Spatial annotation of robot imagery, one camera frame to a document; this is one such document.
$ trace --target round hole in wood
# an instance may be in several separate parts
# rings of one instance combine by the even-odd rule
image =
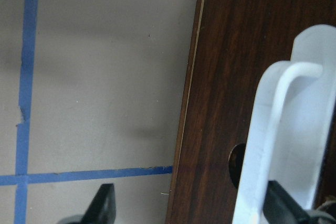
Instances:
[[[240,174],[242,171],[243,160],[244,160],[244,153],[245,153],[245,143],[237,144],[231,150],[229,156],[229,173],[232,184],[238,188]]]

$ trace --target brown wooden panel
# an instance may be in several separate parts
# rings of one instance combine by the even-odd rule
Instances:
[[[259,79],[316,24],[336,25],[336,0],[197,0],[166,223],[231,222],[228,157]]]

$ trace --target vertical blue tape strip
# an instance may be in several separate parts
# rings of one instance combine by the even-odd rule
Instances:
[[[19,107],[22,121],[17,127],[15,174],[22,179],[16,188],[14,224],[26,223],[28,187],[28,148],[30,129],[30,110],[32,107],[32,88],[34,52],[38,0],[25,0],[23,17],[22,64],[19,84]]]

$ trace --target wood grain surface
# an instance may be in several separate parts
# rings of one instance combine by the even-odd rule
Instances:
[[[231,223],[228,157],[246,142],[260,77],[316,24],[336,25],[336,0],[197,0],[166,224]]]

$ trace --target gray surface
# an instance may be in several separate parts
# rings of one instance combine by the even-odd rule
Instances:
[[[172,165],[196,0],[39,0],[29,172]]]
[[[0,175],[15,173],[24,0],[0,0]]]
[[[13,224],[16,186],[0,187],[0,223]]]
[[[27,224],[78,221],[103,183],[114,183],[115,224],[164,223],[171,175],[29,185]]]

